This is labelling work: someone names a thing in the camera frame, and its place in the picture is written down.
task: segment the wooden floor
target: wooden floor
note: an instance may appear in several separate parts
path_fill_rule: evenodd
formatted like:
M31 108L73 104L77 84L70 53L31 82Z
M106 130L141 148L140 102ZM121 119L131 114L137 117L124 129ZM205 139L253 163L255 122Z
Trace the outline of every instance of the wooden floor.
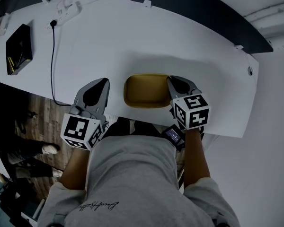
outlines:
M72 153L72 148L60 138L63 116L65 113L69 112L69 106L58 106L51 99L29 94L28 109L37 113L37 116L32 119L28 119L26 124L26 134L22 134L18 127L16 127L15 133L25 139L45 141L59 145L61 150L58 154L38 155L36 158L55 168L63 170ZM113 124L117 120L116 116L108 114L105 114L105 116L109 125ZM159 125L155 125L155 127L160 132L166 128ZM178 152L176 155L178 177L181 175L183 169L183 159L184 151ZM54 182L57 181L57 178L40 177L31 178L29 181L34 184L34 189L37 192L37 198L41 200L42 198L47 198L49 190Z

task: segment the black pants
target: black pants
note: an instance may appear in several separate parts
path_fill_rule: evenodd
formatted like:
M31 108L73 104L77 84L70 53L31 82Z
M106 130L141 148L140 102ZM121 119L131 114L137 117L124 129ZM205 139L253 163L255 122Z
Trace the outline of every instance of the black pants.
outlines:
M32 158L37 154L42 154L44 144L46 143L42 141L26 140L16 135L9 140L8 149L0 150L0 158L12 179L53 176L50 165ZM30 166L15 165L22 161L26 161Z
M154 137L161 137L161 134L151 123L136 121L134 123L135 131L132 135L147 135ZM129 119L119 117L117 122L113 123L106 131L103 139L108 136L124 136L130 135Z

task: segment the white table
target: white table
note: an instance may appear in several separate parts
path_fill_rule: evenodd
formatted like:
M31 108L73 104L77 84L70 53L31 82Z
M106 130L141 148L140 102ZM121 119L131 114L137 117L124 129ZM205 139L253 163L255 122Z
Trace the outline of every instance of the white table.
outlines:
M60 0L12 13L0 36L0 82L52 98L50 63L53 36L44 25ZM130 108L126 79L136 73L165 73L192 80L208 95L212 116L206 133L242 137L257 88L258 62L215 33L181 15L130 0L72 0L81 13L55 29L56 100L72 104L78 90L106 77L111 83L105 113L170 126L170 107ZM33 60L16 76L6 72L5 42L21 25L31 26ZM253 75L248 75L248 67Z

